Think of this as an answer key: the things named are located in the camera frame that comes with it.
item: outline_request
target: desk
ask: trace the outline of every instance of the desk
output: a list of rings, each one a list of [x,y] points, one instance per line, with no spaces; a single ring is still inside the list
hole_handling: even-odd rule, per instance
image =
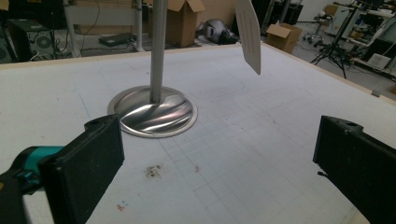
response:
[[[149,83],[149,52],[0,66],[0,169],[36,145],[65,145],[119,92]],[[164,86],[198,106],[186,132],[122,134],[126,160],[88,223],[344,223],[354,206],[312,162],[321,115],[396,146],[396,106],[262,45],[262,75],[240,46],[167,50]],[[150,166],[161,177],[146,177]],[[25,197],[51,223],[43,192]]]

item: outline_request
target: floor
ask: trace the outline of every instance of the floor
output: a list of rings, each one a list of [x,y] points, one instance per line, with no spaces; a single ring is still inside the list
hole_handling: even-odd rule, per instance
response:
[[[307,32],[314,32],[317,28],[316,24],[309,22],[297,23],[296,26],[303,29],[303,33],[301,36],[303,36]],[[66,32],[62,30],[55,32],[55,36],[60,39],[58,45],[59,49],[63,49],[65,46],[65,40],[66,40],[65,34]],[[82,57],[117,54],[117,53],[129,53],[134,51],[132,43],[127,45],[116,46],[113,48],[109,48],[103,44],[100,44],[98,42],[98,38],[103,36],[106,35],[85,35],[85,36],[77,35],[77,40],[80,45],[80,48],[83,49],[83,51],[81,52]],[[332,42],[332,37],[325,35],[324,43],[328,44],[331,42]],[[352,48],[352,45],[346,43],[345,41],[341,41],[340,44],[345,49]],[[195,45],[193,47],[212,46],[212,45],[216,45],[216,44],[213,44],[210,41],[206,40],[203,36],[200,36],[196,39]],[[174,49],[174,47],[170,45],[166,45],[166,48]],[[151,50],[150,38],[147,35],[144,35],[143,37],[143,49]],[[309,44],[306,41],[303,41],[300,38],[300,41],[298,42],[292,54],[304,61],[311,62],[313,59],[316,58],[316,55],[319,54],[319,48],[315,48],[313,45]],[[70,53],[68,53],[67,50],[65,50],[62,56],[61,55],[59,56],[59,58],[62,57],[66,57],[66,58],[70,57]],[[342,70],[336,64],[329,62],[328,59],[321,60],[318,63],[318,66],[340,77],[343,76]],[[370,68],[361,67],[358,64],[352,64],[350,66],[347,66],[346,78],[371,91],[377,91],[381,95],[384,95],[396,101],[396,94],[391,92],[391,90],[396,88],[394,77],[383,76],[381,74],[376,73],[372,69],[371,70],[368,69]]]

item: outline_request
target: white blade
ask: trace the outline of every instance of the white blade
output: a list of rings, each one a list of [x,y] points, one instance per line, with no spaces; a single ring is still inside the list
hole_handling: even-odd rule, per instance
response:
[[[250,0],[236,0],[235,16],[245,61],[259,75],[262,70],[260,25]]]

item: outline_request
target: teal clamp handle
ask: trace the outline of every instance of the teal clamp handle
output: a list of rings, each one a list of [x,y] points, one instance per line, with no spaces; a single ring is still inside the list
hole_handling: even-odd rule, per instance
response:
[[[62,148],[64,147],[37,147],[27,158],[23,170],[34,171],[35,175],[40,176],[37,166],[38,162],[47,156],[59,152]]]

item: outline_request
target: chair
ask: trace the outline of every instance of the chair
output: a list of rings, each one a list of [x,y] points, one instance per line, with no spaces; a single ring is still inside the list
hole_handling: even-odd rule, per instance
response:
[[[70,6],[68,0],[64,0],[64,15],[66,16],[67,28],[69,29],[72,56],[81,57],[74,25],[136,25],[137,35],[134,48],[144,51],[142,48],[142,1],[136,0],[136,8],[103,8],[103,7],[78,7]]]
[[[318,45],[323,44],[323,35],[319,33],[321,31],[321,27],[323,25],[329,25],[332,21],[332,16],[321,11],[318,16],[315,17],[315,21],[318,23],[317,30],[314,33],[306,33],[303,36],[303,40],[308,40],[308,43],[312,44],[314,43],[314,40],[317,39],[318,41],[314,44],[314,47],[316,48]]]

